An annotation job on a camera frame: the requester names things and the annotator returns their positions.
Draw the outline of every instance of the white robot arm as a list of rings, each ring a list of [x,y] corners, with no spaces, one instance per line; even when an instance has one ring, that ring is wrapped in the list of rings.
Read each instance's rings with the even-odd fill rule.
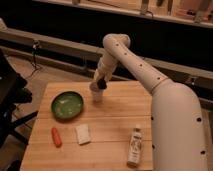
[[[195,93],[132,53],[127,35],[108,34],[103,45],[105,54],[92,84],[109,81],[120,61],[152,95],[154,171],[207,171],[202,113]]]

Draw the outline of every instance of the carrot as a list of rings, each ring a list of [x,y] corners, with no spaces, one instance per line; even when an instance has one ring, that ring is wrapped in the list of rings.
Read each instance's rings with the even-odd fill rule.
[[[61,141],[61,137],[60,137],[58,130],[55,127],[53,127],[51,129],[51,133],[52,133],[52,139],[53,139],[55,146],[61,147],[62,141]]]

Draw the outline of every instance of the green plate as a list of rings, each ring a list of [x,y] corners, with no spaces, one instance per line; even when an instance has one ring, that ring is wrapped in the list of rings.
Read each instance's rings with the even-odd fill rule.
[[[60,120],[67,120],[78,115],[83,109],[82,96],[74,91],[59,94],[52,102],[53,115]]]

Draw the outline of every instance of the wooden tabletop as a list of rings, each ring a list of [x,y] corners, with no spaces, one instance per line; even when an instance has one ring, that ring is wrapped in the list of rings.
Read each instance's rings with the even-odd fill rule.
[[[109,82],[103,101],[94,103],[89,82],[50,83],[27,146],[21,171],[150,171],[151,96],[137,81]],[[84,99],[83,112],[73,120],[60,123],[51,113],[51,102],[64,91],[76,91]],[[91,142],[78,145],[75,127],[88,124]],[[142,154],[137,169],[126,165],[131,132],[142,127]],[[63,145],[56,148],[51,128],[60,132]]]

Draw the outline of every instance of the black chair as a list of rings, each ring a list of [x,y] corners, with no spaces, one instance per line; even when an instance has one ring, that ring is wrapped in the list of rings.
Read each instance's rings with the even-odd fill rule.
[[[26,85],[27,81],[10,66],[0,49],[0,148],[8,135],[28,144],[28,139],[15,129],[34,118],[37,111],[12,121],[15,104],[32,101],[32,93],[25,88]]]

